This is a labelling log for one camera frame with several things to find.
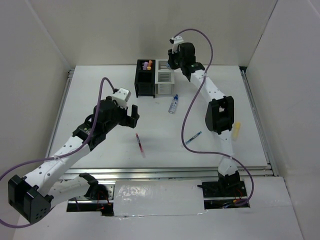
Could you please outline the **pink purple highlighter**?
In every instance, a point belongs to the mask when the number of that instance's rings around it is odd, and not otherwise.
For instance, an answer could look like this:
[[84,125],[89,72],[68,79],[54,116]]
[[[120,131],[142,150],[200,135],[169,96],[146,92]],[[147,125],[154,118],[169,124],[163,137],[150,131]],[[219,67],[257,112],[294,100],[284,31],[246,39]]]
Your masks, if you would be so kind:
[[142,64],[142,69],[143,69],[143,70],[147,70],[148,65],[149,65],[149,63],[148,63],[147,61],[145,61],[145,62]]

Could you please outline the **dark red pen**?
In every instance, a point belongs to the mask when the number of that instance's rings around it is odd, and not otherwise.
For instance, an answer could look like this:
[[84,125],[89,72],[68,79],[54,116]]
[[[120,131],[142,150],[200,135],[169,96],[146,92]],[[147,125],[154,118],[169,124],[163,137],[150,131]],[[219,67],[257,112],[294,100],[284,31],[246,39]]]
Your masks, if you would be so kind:
[[136,136],[136,139],[137,139],[137,143],[138,143],[139,150],[140,150],[140,153],[142,155],[142,158],[146,158],[146,155],[145,155],[144,149],[142,147],[142,144],[141,144],[141,141],[140,141],[138,133],[136,133],[135,136]]

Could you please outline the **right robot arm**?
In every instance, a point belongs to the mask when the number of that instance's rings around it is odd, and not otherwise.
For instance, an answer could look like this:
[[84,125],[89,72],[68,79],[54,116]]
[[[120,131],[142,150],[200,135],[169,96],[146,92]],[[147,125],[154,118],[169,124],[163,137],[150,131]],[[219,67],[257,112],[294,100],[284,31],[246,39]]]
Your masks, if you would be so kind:
[[194,84],[207,101],[204,117],[207,129],[220,143],[221,160],[218,165],[217,187],[200,185],[199,187],[214,194],[230,196],[241,182],[232,144],[232,128],[235,121],[234,98],[222,93],[207,76],[205,67],[196,61],[195,47],[177,37],[170,40],[172,48],[168,50],[168,65],[172,70],[180,69],[188,81]]

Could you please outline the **clear spray bottle blue cap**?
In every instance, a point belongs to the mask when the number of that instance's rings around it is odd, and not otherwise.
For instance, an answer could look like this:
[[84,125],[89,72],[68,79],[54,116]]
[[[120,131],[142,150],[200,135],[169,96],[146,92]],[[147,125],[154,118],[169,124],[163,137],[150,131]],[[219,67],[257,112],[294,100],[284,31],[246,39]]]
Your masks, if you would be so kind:
[[169,107],[169,110],[168,112],[170,114],[174,114],[176,112],[176,109],[177,109],[177,106],[178,106],[178,102],[179,102],[179,97],[178,95],[176,94],[173,99],[172,99],[172,102],[170,104],[170,107]]

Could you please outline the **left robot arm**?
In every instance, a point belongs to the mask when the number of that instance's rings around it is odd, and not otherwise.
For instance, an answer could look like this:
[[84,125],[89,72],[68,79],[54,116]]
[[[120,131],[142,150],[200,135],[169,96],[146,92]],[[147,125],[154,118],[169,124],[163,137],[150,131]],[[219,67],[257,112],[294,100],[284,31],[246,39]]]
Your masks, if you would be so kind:
[[14,175],[8,181],[8,203],[29,224],[42,220],[59,203],[82,194],[92,200],[99,193],[98,181],[88,173],[57,184],[57,180],[77,161],[102,143],[113,128],[120,125],[135,128],[139,119],[138,107],[132,105],[128,115],[130,95],[114,93],[100,100],[84,123],[52,157],[23,177]]

